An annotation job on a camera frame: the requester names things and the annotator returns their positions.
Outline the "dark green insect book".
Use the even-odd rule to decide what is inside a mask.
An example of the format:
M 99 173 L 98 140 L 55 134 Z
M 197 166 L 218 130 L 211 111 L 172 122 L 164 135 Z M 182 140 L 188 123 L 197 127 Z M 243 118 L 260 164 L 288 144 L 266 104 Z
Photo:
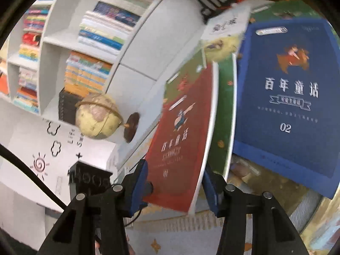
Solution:
M 294 18 L 324 18 L 302 0 L 281 0 L 256 7 L 251 11 L 249 23 L 273 20 L 291 20 Z

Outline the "row of black books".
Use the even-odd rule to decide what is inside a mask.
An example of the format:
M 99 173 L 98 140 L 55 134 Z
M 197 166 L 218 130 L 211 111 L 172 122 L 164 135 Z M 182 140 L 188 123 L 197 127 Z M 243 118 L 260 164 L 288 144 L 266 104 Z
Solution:
M 76 104 L 82 97 L 62 89 L 59 92 L 58 116 L 59 120 L 75 126 Z

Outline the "blue fairy tales book 02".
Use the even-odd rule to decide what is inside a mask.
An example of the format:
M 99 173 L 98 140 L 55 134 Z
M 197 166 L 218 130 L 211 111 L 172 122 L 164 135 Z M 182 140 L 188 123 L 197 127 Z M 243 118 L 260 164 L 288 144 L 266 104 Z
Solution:
M 339 45 L 324 19 L 253 23 L 241 47 L 235 154 L 333 198 Z

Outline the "green insect book 03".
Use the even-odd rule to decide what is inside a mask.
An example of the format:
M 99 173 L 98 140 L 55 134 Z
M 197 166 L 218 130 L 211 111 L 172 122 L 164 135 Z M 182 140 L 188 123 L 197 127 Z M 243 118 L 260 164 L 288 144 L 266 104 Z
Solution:
M 236 55 L 217 60 L 218 102 L 213 137 L 207 162 L 214 172 L 228 177 L 236 125 L 237 67 Z M 193 51 L 178 71 L 165 84 L 163 104 L 182 97 L 184 91 L 199 77 L 209 61 L 201 48 Z

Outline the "white bookshelf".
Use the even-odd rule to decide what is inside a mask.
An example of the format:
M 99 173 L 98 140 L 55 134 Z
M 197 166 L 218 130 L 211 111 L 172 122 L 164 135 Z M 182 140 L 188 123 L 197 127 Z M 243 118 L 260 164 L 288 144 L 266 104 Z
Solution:
M 126 35 L 119 50 L 109 52 L 95 45 L 93 39 L 80 36 L 80 24 L 98 2 L 113 2 L 124 9 L 133 7 L 139 15 L 132 28 L 116 22 L 120 35 Z M 134 112 L 151 120 L 161 111 L 164 84 L 177 68 L 176 57 L 190 52 L 189 42 L 197 42 L 203 28 L 201 8 L 196 0 L 55 0 L 42 33 L 36 62 L 19 55 L 18 23 L 9 36 L 7 58 L 8 102 L 13 102 L 19 87 L 20 67 L 37 73 L 39 116 L 58 117 L 59 92 L 64 87 L 66 58 L 77 52 L 111 65 L 103 91 L 116 101 L 124 118 Z

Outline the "patterned blue table mat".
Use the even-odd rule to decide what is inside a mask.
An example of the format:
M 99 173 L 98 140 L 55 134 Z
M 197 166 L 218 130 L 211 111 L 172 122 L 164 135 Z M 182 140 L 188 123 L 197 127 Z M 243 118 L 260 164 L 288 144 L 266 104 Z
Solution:
M 177 231 L 149 231 L 145 223 L 139 222 L 127 231 L 129 244 L 136 254 L 212 254 L 211 245 L 215 245 L 216 254 L 243 254 L 247 250 L 253 254 L 339 253 L 337 190 L 333 190 L 331 201 L 317 210 L 307 228 L 298 232 L 279 198 L 244 193 L 239 188 L 229 191 L 226 186 L 223 215 L 216 217 L 211 212 L 224 219 L 225 238 L 213 230 L 205 238 L 190 239 L 195 212 L 180 212 L 183 220 L 175 222 Z

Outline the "red fairy tales book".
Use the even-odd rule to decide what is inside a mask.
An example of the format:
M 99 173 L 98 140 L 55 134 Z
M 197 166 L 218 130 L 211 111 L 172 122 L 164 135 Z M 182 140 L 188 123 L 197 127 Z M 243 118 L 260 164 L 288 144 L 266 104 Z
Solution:
M 186 71 L 167 96 L 146 154 L 153 193 L 145 201 L 193 214 L 207 163 L 218 100 L 214 62 Z

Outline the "row of white blue books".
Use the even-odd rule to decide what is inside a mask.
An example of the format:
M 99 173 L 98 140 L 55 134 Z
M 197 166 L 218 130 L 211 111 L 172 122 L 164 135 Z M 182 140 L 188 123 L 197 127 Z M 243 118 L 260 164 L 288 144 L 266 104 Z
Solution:
M 79 25 L 79 43 L 117 56 L 154 0 L 95 0 Z

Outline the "white rabbit hill book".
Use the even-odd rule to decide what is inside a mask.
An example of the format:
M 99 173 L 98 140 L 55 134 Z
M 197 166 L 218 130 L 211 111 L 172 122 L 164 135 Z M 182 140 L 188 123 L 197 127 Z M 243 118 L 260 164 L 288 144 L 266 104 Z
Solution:
M 201 40 L 210 41 L 220 37 L 240 35 L 245 32 L 248 26 L 250 13 L 249 5 L 237 5 L 229 8 L 207 22 Z

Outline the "row of orange books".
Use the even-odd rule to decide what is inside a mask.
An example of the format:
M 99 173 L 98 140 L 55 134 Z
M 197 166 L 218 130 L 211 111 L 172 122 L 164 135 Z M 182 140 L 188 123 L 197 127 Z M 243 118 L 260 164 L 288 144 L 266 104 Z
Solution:
M 111 67 L 108 62 L 71 51 L 66 61 L 64 89 L 80 97 L 102 93 Z

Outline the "olive insect book 04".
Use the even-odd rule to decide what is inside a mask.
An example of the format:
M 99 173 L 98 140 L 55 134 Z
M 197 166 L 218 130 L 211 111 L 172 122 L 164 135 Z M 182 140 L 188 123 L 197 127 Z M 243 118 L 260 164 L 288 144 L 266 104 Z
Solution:
M 207 63 L 228 59 L 232 54 L 237 53 L 241 42 L 241 35 L 217 37 L 210 40 L 201 37 Z

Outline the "antique yellow globe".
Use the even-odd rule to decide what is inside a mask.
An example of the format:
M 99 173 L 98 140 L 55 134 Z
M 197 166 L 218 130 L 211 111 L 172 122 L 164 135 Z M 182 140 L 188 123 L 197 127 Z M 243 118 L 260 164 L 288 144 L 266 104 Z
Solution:
M 132 113 L 125 121 L 116 102 L 108 94 L 91 93 L 75 104 L 75 125 L 81 133 L 95 140 L 107 139 L 120 127 L 130 143 L 137 131 L 140 114 Z

